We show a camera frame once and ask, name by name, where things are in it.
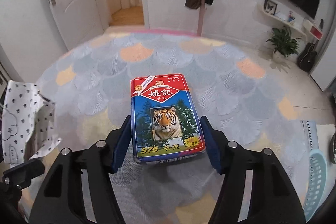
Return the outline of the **white patterned paper scrap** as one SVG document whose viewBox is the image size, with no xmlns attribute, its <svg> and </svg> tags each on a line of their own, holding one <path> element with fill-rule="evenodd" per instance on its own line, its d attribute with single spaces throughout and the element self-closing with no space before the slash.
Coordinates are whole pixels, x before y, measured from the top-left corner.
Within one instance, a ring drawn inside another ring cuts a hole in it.
<svg viewBox="0 0 336 224">
<path fill-rule="evenodd" d="M 61 143 L 55 126 L 55 102 L 42 96 L 38 85 L 9 81 L 1 141 L 4 162 L 10 165 L 45 157 Z"/>
</svg>

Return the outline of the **tiger playing card box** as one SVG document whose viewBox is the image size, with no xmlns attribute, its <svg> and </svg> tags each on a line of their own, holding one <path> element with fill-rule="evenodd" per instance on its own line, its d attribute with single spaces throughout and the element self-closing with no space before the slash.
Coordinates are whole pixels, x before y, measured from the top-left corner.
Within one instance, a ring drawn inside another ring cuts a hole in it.
<svg viewBox="0 0 336 224">
<path fill-rule="evenodd" d="M 178 161 L 206 150 L 184 75 L 132 79 L 130 103 L 133 156 L 139 164 Z"/>
</svg>

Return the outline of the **light blue plastic basket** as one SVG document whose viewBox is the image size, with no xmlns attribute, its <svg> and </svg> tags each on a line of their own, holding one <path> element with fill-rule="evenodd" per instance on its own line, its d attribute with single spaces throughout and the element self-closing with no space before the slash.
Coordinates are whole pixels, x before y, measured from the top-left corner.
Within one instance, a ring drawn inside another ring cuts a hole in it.
<svg viewBox="0 0 336 224">
<path fill-rule="evenodd" d="M 308 223 L 319 207 L 327 179 L 327 162 L 320 149 L 313 149 L 309 154 L 309 180 L 303 212 Z"/>
</svg>

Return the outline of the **round scalloped pastel rug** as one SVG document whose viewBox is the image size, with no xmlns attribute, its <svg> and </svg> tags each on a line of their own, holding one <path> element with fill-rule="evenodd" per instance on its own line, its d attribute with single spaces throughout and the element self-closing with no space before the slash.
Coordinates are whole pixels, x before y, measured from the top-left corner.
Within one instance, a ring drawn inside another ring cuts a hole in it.
<svg viewBox="0 0 336 224">
<path fill-rule="evenodd" d="M 328 101 L 291 62 L 231 43 L 153 32 L 111 33 L 55 61 L 37 82 L 55 103 L 58 147 L 86 149 L 135 115 L 141 156 L 200 149 L 194 116 L 246 149 L 271 148 L 301 200 L 309 186 L 303 111 L 331 120 Z"/>
</svg>

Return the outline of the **white refrigerator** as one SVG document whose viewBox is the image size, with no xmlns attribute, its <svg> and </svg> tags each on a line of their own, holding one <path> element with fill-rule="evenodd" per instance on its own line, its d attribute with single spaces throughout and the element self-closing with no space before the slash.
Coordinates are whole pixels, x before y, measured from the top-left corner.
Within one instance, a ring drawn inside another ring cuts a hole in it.
<svg viewBox="0 0 336 224">
<path fill-rule="evenodd" d="M 335 0 L 331 6 L 331 12 L 330 28 L 317 56 L 317 61 L 309 73 L 323 92 L 335 81 Z"/>
</svg>

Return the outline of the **green potted plant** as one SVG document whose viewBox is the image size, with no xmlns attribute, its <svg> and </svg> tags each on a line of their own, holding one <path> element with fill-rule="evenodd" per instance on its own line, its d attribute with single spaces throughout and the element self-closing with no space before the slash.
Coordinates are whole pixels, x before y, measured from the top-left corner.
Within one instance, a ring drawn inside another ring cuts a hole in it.
<svg viewBox="0 0 336 224">
<path fill-rule="evenodd" d="M 274 46 L 272 59 L 276 63 L 282 63 L 290 55 L 298 54 L 298 38 L 292 38 L 291 30 L 287 26 L 272 28 L 272 37 L 267 42 L 271 42 Z"/>
</svg>

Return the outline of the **red white storage box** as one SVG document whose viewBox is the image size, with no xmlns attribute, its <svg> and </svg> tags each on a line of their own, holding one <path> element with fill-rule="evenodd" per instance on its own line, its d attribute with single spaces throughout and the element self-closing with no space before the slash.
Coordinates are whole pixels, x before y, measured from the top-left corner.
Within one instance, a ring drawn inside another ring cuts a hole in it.
<svg viewBox="0 0 336 224">
<path fill-rule="evenodd" d="M 319 27 L 313 24 L 310 20 L 304 19 L 302 23 L 303 27 L 307 32 L 317 40 L 321 40 L 323 37 L 323 32 Z"/>
</svg>

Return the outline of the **framed butterfly picture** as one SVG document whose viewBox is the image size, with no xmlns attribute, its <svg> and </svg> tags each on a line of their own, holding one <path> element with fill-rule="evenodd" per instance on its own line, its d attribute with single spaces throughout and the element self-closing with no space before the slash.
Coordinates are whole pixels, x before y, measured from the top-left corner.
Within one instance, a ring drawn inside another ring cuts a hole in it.
<svg viewBox="0 0 336 224">
<path fill-rule="evenodd" d="M 272 1 L 272 0 L 265 0 L 264 1 L 264 11 L 267 14 L 275 15 L 276 14 L 276 9 L 277 9 L 277 3 Z"/>
</svg>

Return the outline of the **white wall shelf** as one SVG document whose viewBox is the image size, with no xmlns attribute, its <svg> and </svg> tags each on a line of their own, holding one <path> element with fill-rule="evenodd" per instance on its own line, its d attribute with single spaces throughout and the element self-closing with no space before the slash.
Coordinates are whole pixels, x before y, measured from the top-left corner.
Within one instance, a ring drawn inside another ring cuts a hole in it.
<svg viewBox="0 0 336 224">
<path fill-rule="evenodd" d="M 262 5 L 260 5 L 259 3 L 257 4 L 257 7 L 258 9 L 261 11 L 262 14 L 268 16 L 269 18 L 272 18 L 280 23 L 282 23 L 284 26 L 287 26 L 289 28 L 291 28 L 292 30 L 294 30 L 295 32 L 299 33 L 299 37 L 302 38 L 303 41 L 307 42 L 307 35 L 305 32 L 303 32 L 301 29 L 295 27 L 294 25 L 288 23 L 287 21 L 279 18 L 278 16 L 274 16 L 270 13 L 267 13 L 265 10 L 264 10 L 264 7 Z"/>
</svg>

